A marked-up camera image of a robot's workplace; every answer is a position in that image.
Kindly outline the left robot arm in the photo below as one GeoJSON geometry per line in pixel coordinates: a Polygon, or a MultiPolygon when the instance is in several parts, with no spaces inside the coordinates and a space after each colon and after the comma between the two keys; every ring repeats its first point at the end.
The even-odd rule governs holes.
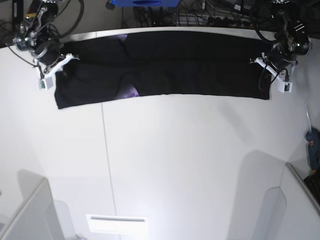
{"type": "Polygon", "coordinates": [[[271,46],[270,51],[263,52],[261,57],[254,60],[263,71],[268,71],[274,80],[284,83],[290,77],[297,64],[297,56],[305,56],[311,49],[310,38],[306,33],[306,26],[301,20],[298,4],[291,0],[272,0],[270,2],[270,16],[274,20],[276,33],[274,40],[266,38],[258,26],[258,16],[261,0],[257,0],[251,7],[249,19],[259,38],[271,46]]]}

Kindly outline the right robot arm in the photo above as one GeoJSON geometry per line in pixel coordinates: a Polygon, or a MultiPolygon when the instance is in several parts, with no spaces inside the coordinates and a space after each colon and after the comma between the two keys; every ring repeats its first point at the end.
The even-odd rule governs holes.
{"type": "Polygon", "coordinates": [[[16,29],[13,45],[22,52],[29,52],[33,57],[32,67],[36,68],[39,79],[51,79],[56,72],[76,57],[62,54],[61,39],[69,36],[79,25],[85,10],[83,0],[79,1],[80,9],[76,21],[65,33],[54,33],[51,24],[62,13],[59,11],[58,0],[33,0],[16,29]]]}

